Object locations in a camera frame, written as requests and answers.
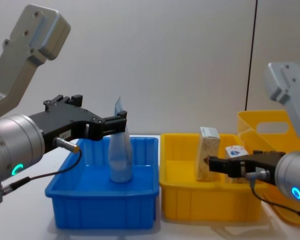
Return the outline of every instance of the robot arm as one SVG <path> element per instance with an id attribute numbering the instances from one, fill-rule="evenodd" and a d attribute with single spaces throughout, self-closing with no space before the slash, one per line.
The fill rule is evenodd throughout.
<path id="1" fill-rule="evenodd" d="M 70 32 L 70 25 L 53 9 L 27 5 L 0 56 L 0 117 L 20 102 L 37 67 L 54 60 Z"/>
<path id="2" fill-rule="evenodd" d="M 269 63 L 264 76 L 270 99 L 284 105 L 300 137 L 300 66 L 293 62 Z M 231 178 L 249 178 L 255 173 L 254 177 L 277 186 L 282 194 L 300 202 L 300 151 L 255 151 L 252 155 L 232 159 L 209 157 L 206 161 L 211 171 Z"/>
<path id="3" fill-rule="evenodd" d="M 25 7 L 10 39 L 3 42 L 0 117 L 19 104 L 37 67 L 58 56 L 70 29 L 56 10 Z M 0 203 L 4 195 L 1 182 L 36 164 L 45 153 L 57 147 L 76 152 L 79 147 L 69 142 L 73 139 L 97 141 L 125 131 L 127 112 L 101 118 L 81 108 L 82 100 L 81 95 L 58 95 L 44 101 L 43 112 L 0 118 Z"/>

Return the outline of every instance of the white table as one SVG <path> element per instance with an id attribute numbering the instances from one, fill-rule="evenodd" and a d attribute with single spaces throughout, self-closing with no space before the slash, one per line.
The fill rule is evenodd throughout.
<path id="1" fill-rule="evenodd" d="M 26 176 L 56 171 L 68 154 L 64 149 L 55 149 L 44 155 L 38 164 L 11 177 L 3 185 Z M 262 204 L 264 211 L 255 224 L 170 223 L 160 217 L 158 201 L 157 220 L 151 230 L 61 230 L 55 226 L 52 201 L 44 193 L 51 179 L 34 180 L 3 198 L 0 204 L 0 240 L 300 240 L 300 227 L 283 223 L 267 204 Z"/>

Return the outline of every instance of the blue and white package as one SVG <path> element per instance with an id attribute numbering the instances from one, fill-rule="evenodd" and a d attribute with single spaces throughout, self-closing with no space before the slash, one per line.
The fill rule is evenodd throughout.
<path id="1" fill-rule="evenodd" d="M 121 98 L 114 105 L 114 115 L 122 111 Z M 116 183 L 125 183 L 132 178 L 132 145 L 127 126 L 125 132 L 110 136 L 108 161 L 110 179 Z"/>
<path id="2" fill-rule="evenodd" d="M 225 158 L 226 159 L 232 159 L 236 157 L 241 157 L 248 155 L 249 153 L 245 149 L 244 146 L 240 145 L 234 145 L 234 146 L 227 146 L 225 148 Z M 226 183 L 231 183 L 231 184 L 248 184 L 249 181 L 246 180 L 244 177 L 236 177 L 232 178 L 229 177 L 228 175 L 225 176 L 225 182 Z"/>

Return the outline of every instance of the label sticker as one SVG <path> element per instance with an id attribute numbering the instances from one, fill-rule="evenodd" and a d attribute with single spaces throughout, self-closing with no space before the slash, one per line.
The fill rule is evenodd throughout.
<path id="1" fill-rule="evenodd" d="M 61 133 L 61 134 L 59 135 L 59 138 L 61 138 L 61 139 L 67 139 L 67 138 L 69 138 L 70 136 L 71 136 L 71 129 L 68 130 L 68 131 L 65 131 L 65 132 Z"/>

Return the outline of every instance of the white wall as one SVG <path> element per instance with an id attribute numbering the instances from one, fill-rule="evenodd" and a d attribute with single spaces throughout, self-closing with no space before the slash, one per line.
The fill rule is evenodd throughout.
<path id="1" fill-rule="evenodd" d="M 300 0 L 259 0 L 248 110 L 282 108 L 269 100 L 263 72 L 270 62 L 286 61 L 300 64 Z"/>
<path id="2" fill-rule="evenodd" d="M 32 0 L 72 30 L 13 113 L 83 95 L 107 117 L 119 95 L 132 133 L 236 132 L 245 106 L 255 0 Z M 28 0 L 0 0 L 0 54 Z"/>

